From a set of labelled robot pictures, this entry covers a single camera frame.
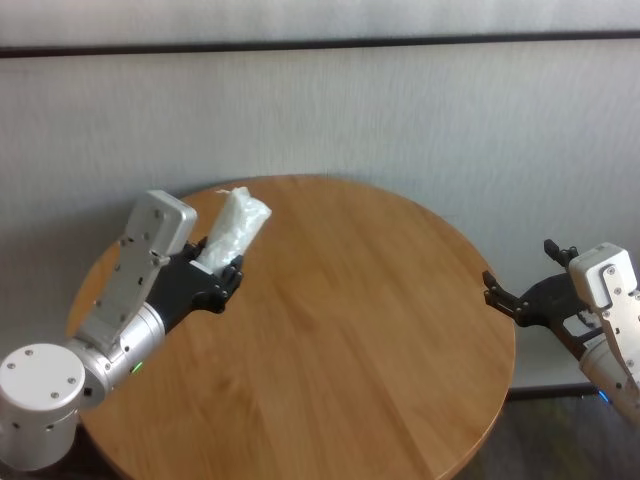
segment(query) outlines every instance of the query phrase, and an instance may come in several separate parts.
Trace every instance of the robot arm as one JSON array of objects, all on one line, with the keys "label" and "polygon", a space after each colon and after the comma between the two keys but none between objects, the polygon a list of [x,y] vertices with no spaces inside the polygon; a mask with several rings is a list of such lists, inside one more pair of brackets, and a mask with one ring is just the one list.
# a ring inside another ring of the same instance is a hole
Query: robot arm
[{"label": "robot arm", "polygon": [[[565,273],[549,277],[522,297],[505,292],[484,272],[485,300],[521,327],[541,325],[580,362],[600,395],[640,424],[640,292],[626,250],[604,243],[578,255],[551,240],[545,252]],[[578,316],[587,333],[574,336],[565,320]]]},{"label": "robot arm", "polygon": [[78,410],[99,405],[190,312],[222,313],[242,280],[242,254],[270,213],[246,188],[236,189],[210,240],[192,245],[195,210],[147,192],[129,217],[111,279],[76,334],[64,346],[20,348],[0,364],[0,461],[22,471],[57,462],[73,444]]}]

